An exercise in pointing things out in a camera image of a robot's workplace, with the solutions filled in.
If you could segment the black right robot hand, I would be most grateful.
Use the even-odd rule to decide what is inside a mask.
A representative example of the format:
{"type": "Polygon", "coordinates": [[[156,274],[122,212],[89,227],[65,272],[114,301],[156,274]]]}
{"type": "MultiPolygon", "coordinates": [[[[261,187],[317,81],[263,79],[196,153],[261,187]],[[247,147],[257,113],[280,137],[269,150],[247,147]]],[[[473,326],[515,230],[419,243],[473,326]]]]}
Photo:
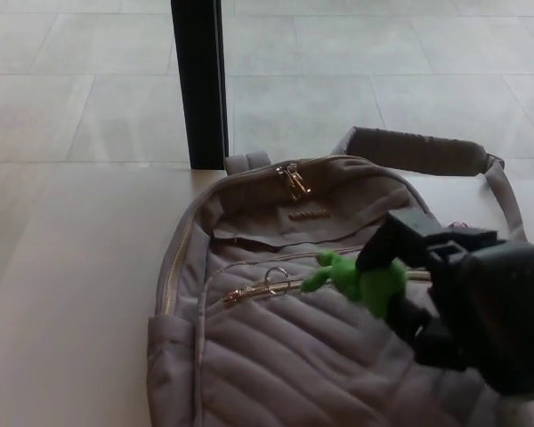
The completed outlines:
{"type": "Polygon", "coordinates": [[[426,270],[436,314],[402,291],[384,322],[421,365],[476,369],[503,396],[534,394],[534,245],[494,230],[443,227],[415,209],[389,212],[356,261],[360,274],[400,261],[426,270]]]}

